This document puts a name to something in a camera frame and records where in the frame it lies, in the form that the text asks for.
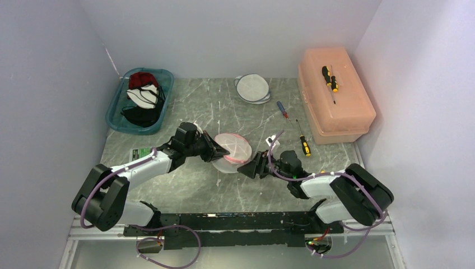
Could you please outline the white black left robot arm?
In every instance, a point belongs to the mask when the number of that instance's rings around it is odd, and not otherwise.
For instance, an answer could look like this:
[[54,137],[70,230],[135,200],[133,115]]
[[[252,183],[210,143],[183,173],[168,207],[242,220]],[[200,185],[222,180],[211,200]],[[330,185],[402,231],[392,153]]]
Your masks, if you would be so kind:
[[159,175],[176,170],[189,157],[199,156],[205,163],[229,154],[206,131],[190,122],[181,123],[175,134],[150,153],[129,163],[94,166],[72,202],[84,229],[108,231],[118,224],[154,235],[161,228],[161,212],[147,202],[130,202],[129,191]]

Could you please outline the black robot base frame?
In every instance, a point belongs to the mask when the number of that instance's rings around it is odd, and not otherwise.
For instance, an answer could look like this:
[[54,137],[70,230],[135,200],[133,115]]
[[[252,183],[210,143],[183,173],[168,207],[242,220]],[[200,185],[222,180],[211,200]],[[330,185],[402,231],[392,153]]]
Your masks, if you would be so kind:
[[197,246],[286,245],[303,247],[311,236],[343,234],[338,222],[325,224],[307,211],[165,214],[152,218],[144,230],[126,226],[126,237],[161,236],[166,250]]

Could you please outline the white mesh blue zip laundry bag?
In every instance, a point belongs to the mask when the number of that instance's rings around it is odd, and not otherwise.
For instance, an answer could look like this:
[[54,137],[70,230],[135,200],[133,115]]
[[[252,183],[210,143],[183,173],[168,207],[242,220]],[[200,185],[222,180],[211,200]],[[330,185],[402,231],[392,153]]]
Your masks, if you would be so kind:
[[237,95],[250,104],[264,104],[271,98],[269,83],[260,75],[251,73],[234,78]]

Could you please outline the pink zip mesh laundry bag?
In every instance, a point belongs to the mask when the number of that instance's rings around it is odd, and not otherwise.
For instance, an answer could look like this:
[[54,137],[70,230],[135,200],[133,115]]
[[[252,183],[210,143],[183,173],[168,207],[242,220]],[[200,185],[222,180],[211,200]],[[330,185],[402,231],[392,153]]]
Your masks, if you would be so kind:
[[247,164],[252,156],[252,147],[242,136],[235,133],[221,133],[215,136],[215,141],[229,152],[228,155],[212,162],[220,172],[234,174],[238,168]]

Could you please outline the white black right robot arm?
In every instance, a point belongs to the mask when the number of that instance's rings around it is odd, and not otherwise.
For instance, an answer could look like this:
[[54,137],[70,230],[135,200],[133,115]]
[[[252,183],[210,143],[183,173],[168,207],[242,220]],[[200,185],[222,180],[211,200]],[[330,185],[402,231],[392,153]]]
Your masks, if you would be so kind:
[[295,151],[284,151],[279,159],[266,151],[257,152],[237,172],[248,178],[273,176],[285,180],[294,197],[318,199],[309,210],[308,219],[316,233],[323,232],[331,223],[350,219],[373,226],[394,202],[389,188],[361,165],[352,163],[340,171],[309,173]]

